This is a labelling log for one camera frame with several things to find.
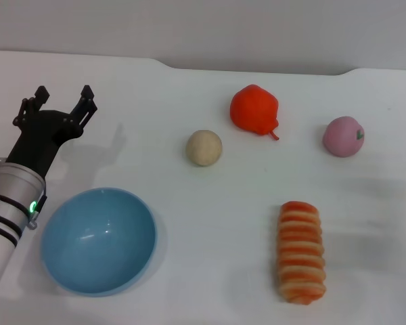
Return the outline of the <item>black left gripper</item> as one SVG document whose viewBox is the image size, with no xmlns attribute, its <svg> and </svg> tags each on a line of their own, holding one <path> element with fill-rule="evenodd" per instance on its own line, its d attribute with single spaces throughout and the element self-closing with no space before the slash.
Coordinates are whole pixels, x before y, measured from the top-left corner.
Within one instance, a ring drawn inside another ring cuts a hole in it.
<svg viewBox="0 0 406 325">
<path fill-rule="evenodd" d="M 41 85 L 33 97 L 22 100 L 13 125 L 21 130 L 6 161 L 22 165 L 44 178 L 58 150 L 65 142 L 83 134 L 83 128 L 97 111 L 94 94 L 89 85 L 71 113 L 40 110 L 49 99 L 49 92 Z"/>
</svg>

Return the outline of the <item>blue bowl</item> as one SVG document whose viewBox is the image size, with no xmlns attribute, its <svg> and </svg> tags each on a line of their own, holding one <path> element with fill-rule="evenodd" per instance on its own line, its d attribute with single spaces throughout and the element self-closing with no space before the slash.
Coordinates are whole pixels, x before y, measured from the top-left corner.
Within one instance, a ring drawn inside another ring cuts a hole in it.
<svg viewBox="0 0 406 325">
<path fill-rule="evenodd" d="M 53 213 L 42 233 L 41 261 L 64 290 L 107 297 L 144 275 L 157 241 L 156 221 L 144 201 L 125 190 L 96 188 Z"/>
</svg>

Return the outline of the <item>orange striped bread loaf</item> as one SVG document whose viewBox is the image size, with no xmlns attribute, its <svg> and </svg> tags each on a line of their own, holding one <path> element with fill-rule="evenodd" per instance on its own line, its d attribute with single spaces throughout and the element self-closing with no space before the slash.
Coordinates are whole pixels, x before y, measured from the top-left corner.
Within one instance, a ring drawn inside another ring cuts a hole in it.
<svg viewBox="0 0 406 325">
<path fill-rule="evenodd" d="M 281 205 L 276 239 L 276 274 L 282 298 L 299 305 L 322 298 L 326 273 L 317 208 L 300 201 Z"/>
</svg>

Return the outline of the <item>beige round bun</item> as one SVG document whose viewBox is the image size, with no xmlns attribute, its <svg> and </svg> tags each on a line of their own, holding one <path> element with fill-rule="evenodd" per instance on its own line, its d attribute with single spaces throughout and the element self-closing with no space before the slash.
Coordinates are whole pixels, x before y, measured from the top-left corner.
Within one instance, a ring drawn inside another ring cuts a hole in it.
<svg viewBox="0 0 406 325">
<path fill-rule="evenodd" d="M 221 157 L 223 145 L 221 138 L 213 131 L 198 130 L 188 139 L 185 154 L 195 165 L 208 167 Z"/>
</svg>

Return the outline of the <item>red toy pepper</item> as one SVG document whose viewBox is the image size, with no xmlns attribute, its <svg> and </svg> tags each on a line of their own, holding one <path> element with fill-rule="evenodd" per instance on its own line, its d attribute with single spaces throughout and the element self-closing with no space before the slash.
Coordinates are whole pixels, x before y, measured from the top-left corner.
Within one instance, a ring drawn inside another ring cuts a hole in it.
<svg viewBox="0 0 406 325">
<path fill-rule="evenodd" d="M 274 130 L 279 126 L 277 98 L 259 87 L 249 85 L 237 92 L 230 104 L 230 118 L 233 124 L 257 135 L 270 135 L 275 141 L 279 137 Z"/>
</svg>

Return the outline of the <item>pink toy peach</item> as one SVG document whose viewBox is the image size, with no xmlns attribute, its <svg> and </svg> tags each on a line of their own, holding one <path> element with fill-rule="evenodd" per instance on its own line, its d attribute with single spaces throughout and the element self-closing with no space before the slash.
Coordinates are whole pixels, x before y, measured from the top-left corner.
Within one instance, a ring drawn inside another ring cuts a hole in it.
<svg viewBox="0 0 406 325">
<path fill-rule="evenodd" d="M 346 158 L 360 151 L 365 140 L 363 127 L 350 116 L 334 119 L 323 134 L 323 146 L 332 155 Z"/>
</svg>

